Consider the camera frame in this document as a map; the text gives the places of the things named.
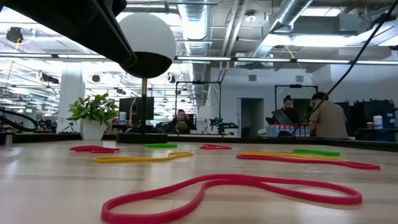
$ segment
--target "white sphere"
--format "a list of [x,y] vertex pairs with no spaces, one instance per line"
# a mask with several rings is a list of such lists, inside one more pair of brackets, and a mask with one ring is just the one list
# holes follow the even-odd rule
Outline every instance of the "white sphere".
[[135,77],[154,78],[169,69],[176,51],[174,34],[170,27],[157,16],[134,13],[120,23],[137,62],[123,69]]

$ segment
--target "black cable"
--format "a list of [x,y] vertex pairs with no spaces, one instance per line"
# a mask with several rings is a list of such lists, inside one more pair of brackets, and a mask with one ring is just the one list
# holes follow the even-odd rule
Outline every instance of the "black cable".
[[15,112],[4,110],[4,109],[1,109],[1,108],[0,108],[0,112],[7,113],[7,114],[12,114],[12,115],[15,115],[15,116],[20,116],[21,118],[28,119],[35,126],[35,128],[25,128],[25,127],[23,127],[21,125],[18,125],[16,123],[10,121],[9,119],[5,118],[4,116],[0,116],[0,121],[2,121],[3,123],[9,124],[13,128],[16,128],[16,129],[21,130],[21,131],[28,131],[28,132],[35,132],[37,130],[37,127],[38,127],[37,122],[34,119],[32,119],[32,118],[30,118],[30,117],[28,117],[28,116],[26,116],[24,114],[15,113]]
[[382,17],[382,20],[380,21],[379,25],[377,25],[377,27],[375,28],[375,30],[373,31],[373,33],[371,34],[371,36],[367,39],[367,41],[365,42],[365,44],[362,46],[361,50],[359,51],[359,53],[357,54],[357,56],[355,57],[355,59],[351,62],[351,65],[349,66],[347,72],[336,82],[335,85],[333,85],[333,87],[326,93],[326,95],[322,98],[321,102],[309,113],[307,113],[307,115],[305,115],[301,121],[298,123],[298,125],[294,128],[293,132],[292,132],[292,137],[294,137],[294,134],[296,132],[296,130],[300,127],[300,125],[303,123],[303,121],[311,116],[311,114],[313,114],[320,106],[321,104],[324,102],[324,100],[330,95],[330,93],[332,93],[333,90],[335,90],[335,88],[344,80],[344,78],[350,73],[350,71],[353,69],[353,67],[355,66],[356,62],[359,60],[359,58],[361,57],[362,53],[365,51],[366,47],[369,45],[369,43],[371,42],[371,40],[373,39],[373,37],[377,34],[377,32],[379,31],[379,29],[381,28],[381,26],[387,21],[387,19],[390,17],[391,13],[393,12],[393,10],[395,9],[395,7],[398,4],[398,0],[396,0],[393,5],[391,6],[391,8],[388,10],[387,14],[385,14]]

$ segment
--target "ceiling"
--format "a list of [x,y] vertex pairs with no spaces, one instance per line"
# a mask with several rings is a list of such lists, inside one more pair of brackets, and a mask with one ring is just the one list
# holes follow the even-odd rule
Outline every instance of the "ceiling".
[[[206,41],[209,44],[208,55],[219,56],[224,43],[224,37],[227,32],[228,22],[235,19],[233,28],[237,26],[237,19],[240,16],[240,9],[242,8],[242,1],[238,6],[235,18],[231,18],[231,10],[233,8],[233,0],[213,1],[217,4],[211,5],[210,16],[210,36]],[[237,39],[231,49],[231,55],[248,54],[256,49],[262,42],[264,34],[262,34],[262,27],[268,15],[279,10],[282,1],[249,1],[246,12],[251,11],[255,16],[254,21],[246,20],[247,16],[243,17],[240,25]],[[367,0],[367,1],[340,1],[340,0],[314,0],[310,7],[307,8],[302,16],[328,16],[335,17],[339,14],[358,14],[364,12],[372,12],[378,9],[387,7],[394,2],[393,0]],[[146,1],[128,1],[129,4],[150,5]],[[126,15],[133,13],[135,7],[129,9],[129,12],[122,12],[117,20],[121,20]],[[189,42],[183,38],[182,20],[178,14],[160,14],[155,13],[164,20],[174,32],[177,40],[177,55],[186,55],[185,44]],[[22,28],[21,33],[24,36],[24,41],[16,45],[6,39],[6,33],[10,27]],[[358,47],[306,47],[306,46],[281,46],[273,47],[270,54],[273,57],[291,58],[332,58],[332,59],[352,59],[358,53]],[[36,23],[12,9],[4,8],[0,13],[0,52],[5,53],[20,53],[20,54],[95,54],[92,50],[54,32],[53,30]],[[384,59],[391,55],[391,51],[387,46],[372,46],[368,49],[362,59]],[[86,74],[86,95],[95,95],[109,92],[110,96],[115,100],[122,97],[140,96],[139,90],[141,88],[141,80],[126,73],[114,62],[84,62],[90,72]],[[219,67],[219,63],[209,63],[212,70]],[[62,81],[62,70],[65,62],[55,60],[23,60],[19,58],[0,58],[0,86],[2,88],[0,104],[6,108],[19,110],[17,107],[25,105],[38,105],[39,112],[50,115],[57,112],[59,90],[58,84],[50,84],[52,88],[45,88],[48,83],[40,79],[41,74],[56,78],[59,82]],[[167,80],[167,75],[173,75],[176,80],[192,81],[192,64],[190,63],[174,63],[169,70],[163,75],[150,79],[148,81],[149,88],[152,89],[152,95],[155,97],[155,113],[158,115],[155,118],[162,120],[169,118],[174,114],[175,102],[175,84]],[[286,63],[275,63],[268,67],[273,69],[275,73],[284,69],[305,69],[307,73],[320,68],[322,65],[297,65]],[[217,72],[212,72],[211,75],[206,76],[206,72],[201,74],[202,80],[217,79]],[[229,72],[229,74],[238,74],[239,72]],[[92,76],[99,75],[100,82],[93,82]],[[266,78],[259,79],[261,82],[269,82]],[[238,78],[231,78],[228,84],[238,85]],[[25,86],[24,88],[13,88],[11,85]],[[115,87],[118,87],[126,92],[126,94],[119,94]],[[177,108],[185,109],[188,113],[196,113],[199,105],[205,103],[207,86],[194,88],[188,84],[182,89],[181,95],[178,96]]]

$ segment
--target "computer monitor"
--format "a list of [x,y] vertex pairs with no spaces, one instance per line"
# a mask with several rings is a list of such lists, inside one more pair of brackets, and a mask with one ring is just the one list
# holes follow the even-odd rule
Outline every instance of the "computer monitor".
[[[141,119],[141,97],[137,97],[134,105],[132,106],[132,119],[133,121],[137,121]],[[119,111],[126,112],[126,119],[130,120],[130,107],[132,102],[134,101],[134,97],[132,98],[121,98],[119,100]],[[154,97],[147,97],[147,106],[146,106],[146,120],[154,119]]]
[[279,124],[292,124],[290,119],[288,119],[281,109],[273,111],[272,115],[274,115],[275,119],[278,120]]

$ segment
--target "wooden table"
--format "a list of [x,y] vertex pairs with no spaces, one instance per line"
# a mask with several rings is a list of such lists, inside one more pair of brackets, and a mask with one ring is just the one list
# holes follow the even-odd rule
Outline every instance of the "wooden table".
[[[163,157],[174,149],[144,149],[114,141],[65,141],[14,144],[0,148],[0,221],[13,224],[91,224],[100,220],[102,204],[123,194],[164,187],[199,175],[251,174],[333,182],[363,195],[360,206],[337,206],[292,200],[264,190],[219,186],[206,192],[202,204],[174,223],[398,223],[398,154],[332,146],[280,144],[223,144],[230,151],[198,149],[202,143],[179,143],[176,151],[193,157],[162,163],[94,164],[90,153],[69,151],[72,146],[119,147],[120,156]],[[240,151],[291,152],[295,148],[341,151],[342,157],[382,165],[382,171],[358,170],[326,164],[237,160]],[[115,208],[115,212],[157,213],[180,207],[198,192],[199,185],[153,200]],[[306,192],[336,192],[286,186]]]

